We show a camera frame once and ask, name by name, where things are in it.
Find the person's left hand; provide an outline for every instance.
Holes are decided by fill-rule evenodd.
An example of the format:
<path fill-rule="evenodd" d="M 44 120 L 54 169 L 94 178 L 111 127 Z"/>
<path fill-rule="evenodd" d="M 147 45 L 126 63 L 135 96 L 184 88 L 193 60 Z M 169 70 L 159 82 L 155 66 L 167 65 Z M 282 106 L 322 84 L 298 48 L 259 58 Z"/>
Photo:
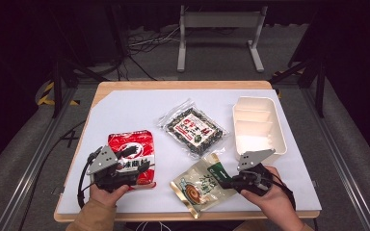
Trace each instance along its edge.
<path fill-rule="evenodd" d="M 129 187 L 123 185 L 116 189 L 115 191 L 109 193 L 107 191 L 101 190 L 96 184 L 90 186 L 90 198 L 102 203 L 108 207 L 116 207 L 117 201 L 128 191 Z"/>

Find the dried black food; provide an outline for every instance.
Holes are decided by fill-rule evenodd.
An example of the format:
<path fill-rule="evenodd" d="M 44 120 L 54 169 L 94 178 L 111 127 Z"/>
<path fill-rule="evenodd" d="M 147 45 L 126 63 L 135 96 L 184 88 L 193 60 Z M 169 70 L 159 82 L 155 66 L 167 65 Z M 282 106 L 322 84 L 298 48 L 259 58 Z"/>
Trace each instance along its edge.
<path fill-rule="evenodd" d="M 187 145 L 192 153 L 202 156 L 218 142 L 225 131 L 205 114 L 190 108 L 167 124 L 167 131 Z"/>

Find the silver metal bracket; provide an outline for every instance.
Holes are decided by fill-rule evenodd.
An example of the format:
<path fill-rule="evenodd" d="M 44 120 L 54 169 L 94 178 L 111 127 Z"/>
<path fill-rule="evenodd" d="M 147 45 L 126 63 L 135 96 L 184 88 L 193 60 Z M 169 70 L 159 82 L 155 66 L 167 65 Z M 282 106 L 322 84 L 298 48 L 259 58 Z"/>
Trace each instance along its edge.
<path fill-rule="evenodd" d="M 257 166 L 266 158 L 273 155 L 276 151 L 274 149 L 266 149 L 261 151 L 247 151 L 240 156 L 238 171 L 246 170 Z"/>
<path fill-rule="evenodd" d="M 111 147 L 104 146 L 103 149 L 101 149 L 101 152 L 98 154 L 98 156 L 90 165 L 87 174 L 88 175 L 94 174 L 102 169 L 116 165 L 118 163 L 119 160 L 117 159 L 116 154 L 111 149 Z"/>

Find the gray floor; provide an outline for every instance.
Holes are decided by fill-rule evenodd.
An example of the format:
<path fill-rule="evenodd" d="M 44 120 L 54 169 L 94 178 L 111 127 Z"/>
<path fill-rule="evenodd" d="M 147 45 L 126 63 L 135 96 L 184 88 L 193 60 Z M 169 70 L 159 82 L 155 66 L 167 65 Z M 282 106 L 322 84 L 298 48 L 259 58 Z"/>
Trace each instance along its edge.
<path fill-rule="evenodd" d="M 265 67 L 264 73 L 254 70 L 246 45 L 249 33 L 242 30 L 227 36 L 212 31 L 194 31 L 187 39 L 184 73 L 176 71 L 177 41 L 133 58 L 149 75 L 160 81 L 268 80 L 274 72 L 287 68 L 286 64 L 305 28 L 305 25 L 292 25 L 263 29 L 258 51 Z M 124 63 L 125 68 L 120 70 L 128 80 L 149 80 L 132 61 L 126 59 Z M 114 72 L 106 77 L 117 80 L 118 75 Z M 325 118 L 320 118 L 313 109 L 314 87 L 299 89 L 295 84 L 296 79 L 292 76 L 274 85 L 274 88 L 280 90 L 281 105 L 323 207 L 320 217 L 316 219 L 319 230 L 370 230 L 370 149 L 329 82 L 326 84 L 324 100 Z M 45 150 L 49 156 L 39 175 L 22 230 L 66 228 L 66 223 L 58 223 L 53 219 L 59 198 L 54 191 L 65 182 L 77 141 L 73 141 L 71 146 L 68 146 L 68 141 L 54 144 L 74 125 L 86 119 L 95 87 L 94 81 L 82 79 L 79 88 L 69 92 L 72 99 L 80 101 L 80 105 L 67 106 L 58 119 L 51 118 L 53 106 L 41 105 L 2 153 L 0 218 L 6 214 L 5 218 L 10 217 L 10 220 L 1 220 L 0 224 L 8 221 L 5 226 L 7 229 L 17 230 L 24 216 L 32 182 L 25 184 L 25 192 L 29 193 L 19 198 L 16 209 L 9 216 L 6 208 L 19 182 L 23 182 L 22 176 L 25 176 L 31 161 L 39 155 L 39 150 Z M 37 98 L 40 95 L 41 90 L 37 92 Z M 80 125 L 74 129 L 76 137 L 80 136 L 82 127 Z M 48 142 L 42 141 L 47 137 L 51 138 Z M 304 221 L 314 227 L 313 220 Z M 278 230 L 271 222 L 267 222 L 267 225 L 269 230 Z"/>

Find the dark background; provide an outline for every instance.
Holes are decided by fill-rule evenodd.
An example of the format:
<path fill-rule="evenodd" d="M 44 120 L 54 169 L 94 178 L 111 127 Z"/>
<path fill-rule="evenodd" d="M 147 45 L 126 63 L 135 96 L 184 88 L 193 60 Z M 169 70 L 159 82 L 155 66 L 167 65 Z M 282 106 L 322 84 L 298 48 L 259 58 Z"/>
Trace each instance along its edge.
<path fill-rule="evenodd" d="M 370 145 L 370 2 L 344 10 L 343 26 L 327 56 L 327 76 Z M 124 25 L 118 26 L 125 29 L 158 31 L 179 18 L 178 6 L 123 6 L 122 11 L 119 21 Z M 37 12 L 41 21 L 24 1 L 0 1 L 0 153 L 38 109 L 36 93 L 51 78 L 57 51 L 82 66 L 117 63 L 124 57 L 102 7 L 62 5 Z M 309 23 L 315 13 L 315 7 L 269 7 L 265 23 Z M 306 34 L 294 57 L 297 61 L 311 57 L 320 42 L 317 34 L 325 27 L 314 24 L 313 34 Z"/>

